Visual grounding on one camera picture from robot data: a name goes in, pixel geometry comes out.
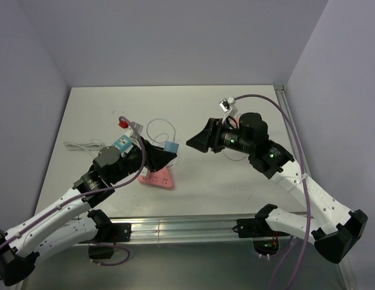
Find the blue charger plug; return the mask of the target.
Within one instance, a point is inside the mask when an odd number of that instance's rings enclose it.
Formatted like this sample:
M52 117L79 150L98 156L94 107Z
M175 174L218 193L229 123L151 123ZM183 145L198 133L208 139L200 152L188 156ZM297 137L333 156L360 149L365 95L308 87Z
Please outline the blue charger plug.
M179 144L173 141L166 141L164 145L164 151L177 154Z

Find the pink triangular power strip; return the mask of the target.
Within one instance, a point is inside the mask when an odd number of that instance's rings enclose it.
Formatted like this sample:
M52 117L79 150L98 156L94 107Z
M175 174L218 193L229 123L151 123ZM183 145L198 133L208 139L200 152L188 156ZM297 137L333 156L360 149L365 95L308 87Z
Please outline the pink triangular power strip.
M162 168L158 172L150 172L147 168L144 168L141 174L137 177L137 180L139 183L148 186L167 190L174 188L174 182L167 167Z

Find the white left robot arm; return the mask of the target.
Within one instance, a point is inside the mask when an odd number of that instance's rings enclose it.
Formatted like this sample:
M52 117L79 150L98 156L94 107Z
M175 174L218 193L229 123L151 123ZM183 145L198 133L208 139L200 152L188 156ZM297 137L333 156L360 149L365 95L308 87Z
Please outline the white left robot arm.
M0 281L12 286L27 278L37 263L79 242L102 242L112 235L109 217L95 207L116 184L144 168L158 172L177 157L177 146L158 147L140 138L125 150L104 147L86 174L57 201L29 220L0 229Z

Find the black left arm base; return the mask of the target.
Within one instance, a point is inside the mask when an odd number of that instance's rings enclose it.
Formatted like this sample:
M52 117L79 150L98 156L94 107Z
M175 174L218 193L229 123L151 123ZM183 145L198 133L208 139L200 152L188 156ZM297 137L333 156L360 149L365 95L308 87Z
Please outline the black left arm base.
M115 253L115 248L106 244L117 245L119 242L129 242L131 236L130 223L112 223L110 226L102 228L91 239L88 246L88 257L91 260L109 260Z

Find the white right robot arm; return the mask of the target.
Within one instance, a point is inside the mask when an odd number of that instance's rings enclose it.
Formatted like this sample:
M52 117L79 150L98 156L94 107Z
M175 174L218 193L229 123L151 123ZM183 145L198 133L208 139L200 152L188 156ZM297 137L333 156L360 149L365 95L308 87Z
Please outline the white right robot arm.
M237 221L240 238L274 233L303 238L331 263L340 263L361 238L367 215L342 205L303 173L293 155L270 140L268 125L260 114L243 114L238 127L210 118L204 129L186 144L203 153L223 149L245 153L255 170L280 185L307 210L305 216L300 216L267 204L254 218Z

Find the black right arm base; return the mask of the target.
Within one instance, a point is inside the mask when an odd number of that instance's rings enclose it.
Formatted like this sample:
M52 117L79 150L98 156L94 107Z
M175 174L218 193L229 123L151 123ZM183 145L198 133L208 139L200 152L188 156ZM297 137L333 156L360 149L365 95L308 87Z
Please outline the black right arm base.
M273 231L265 221L255 218L237 219L232 231L239 238L262 238L253 242L253 247L259 254L276 254L279 251L279 237L289 234Z

